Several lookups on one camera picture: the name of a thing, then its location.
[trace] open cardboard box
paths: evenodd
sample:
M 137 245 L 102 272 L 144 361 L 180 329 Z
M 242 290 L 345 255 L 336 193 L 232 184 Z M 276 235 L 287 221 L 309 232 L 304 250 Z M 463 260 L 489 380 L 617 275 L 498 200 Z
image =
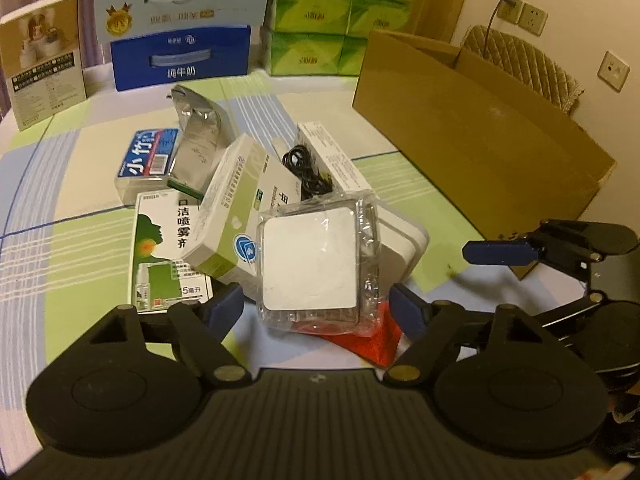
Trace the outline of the open cardboard box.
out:
M 559 108 L 441 41 L 373 31 L 353 108 L 487 239 L 577 219 L 615 166 Z

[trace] black power cord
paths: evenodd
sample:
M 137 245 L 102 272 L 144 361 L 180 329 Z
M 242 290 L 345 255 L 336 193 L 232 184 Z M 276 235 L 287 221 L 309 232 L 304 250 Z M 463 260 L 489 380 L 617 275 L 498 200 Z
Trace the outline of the black power cord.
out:
M 324 195 L 334 190 L 331 181 L 325 180 L 314 171 L 311 153 L 299 144 L 284 154 L 282 163 L 291 173 L 302 181 L 302 200 L 316 195 Z
M 494 13 L 491 15 L 491 19 L 489 20 L 489 26 L 486 28 L 486 34 L 484 35 L 484 47 L 482 48 L 482 59 L 486 57 L 486 44 L 489 41 L 489 31 L 491 30 L 491 24 L 494 22 L 495 15 L 500 9 L 500 4 L 504 2 L 510 7 L 515 7 L 517 5 L 516 0 L 500 0 L 498 4 L 495 6 Z

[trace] blue circular logo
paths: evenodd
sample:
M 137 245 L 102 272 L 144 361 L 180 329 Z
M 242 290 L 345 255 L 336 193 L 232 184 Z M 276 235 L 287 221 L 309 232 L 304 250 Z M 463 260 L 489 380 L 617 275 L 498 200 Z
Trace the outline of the blue circular logo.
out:
M 241 234 L 234 239 L 234 249 L 242 261 L 250 264 L 255 260 L 255 243 L 247 235 Z

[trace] tablecloth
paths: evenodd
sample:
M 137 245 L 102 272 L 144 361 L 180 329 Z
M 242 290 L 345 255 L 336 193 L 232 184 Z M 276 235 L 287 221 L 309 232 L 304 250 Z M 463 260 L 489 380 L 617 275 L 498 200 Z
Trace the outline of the tablecloth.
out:
M 116 92 L 110 65 L 87 70 L 86 82 L 86 102 L 29 130 L 18 132 L 11 113 L 0 123 L 0 467 L 8 473 L 39 449 L 24 409 L 33 378 L 126 302 L 134 213 L 113 179 L 132 133 L 177 126 L 171 85 Z M 422 297 L 484 311 L 514 303 L 535 314 L 582 295 L 579 283 L 543 266 L 522 282 L 508 269 L 469 267 L 460 249 L 478 233 L 351 108 L 355 85 L 355 78 L 270 78 L 260 70 L 187 83 L 269 151 L 275 137 L 293 140 L 298 121 L 324 124 L 379 196 L 430 233 L 409 280 Z M 251 304 L 224 344 L 254 374 L 267 366 L 367 366 L 320 338 L 265 329 Z

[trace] wall socket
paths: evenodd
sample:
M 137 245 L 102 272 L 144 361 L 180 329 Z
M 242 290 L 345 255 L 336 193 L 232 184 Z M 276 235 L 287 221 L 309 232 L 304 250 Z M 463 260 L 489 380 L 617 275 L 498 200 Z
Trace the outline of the wall socket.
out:
M 545 28 L 547 18 L 548 14 L 544 10 L 531 4 L 524 4 L 522 14 L 518 20 L 518 26 L 528 30 L 531 34 L 539 36 L 542 34 L 542 29 Z
M 626 76 L 629 75 L 629 71 L 630 68 L 624 61 L 607 50 L 598 70 L 598 77 L 609 83 L 614 90 L 620 92 L 622 85 L 626 81 Z
M 507 2 L 500 1 L 500 4 L 498 4 L 498 18 L 504 20 L 505 22 L 517 25 L 524 3 L 522 0 L 513 1 L 516 2 L 514 6 L 510 6 Z

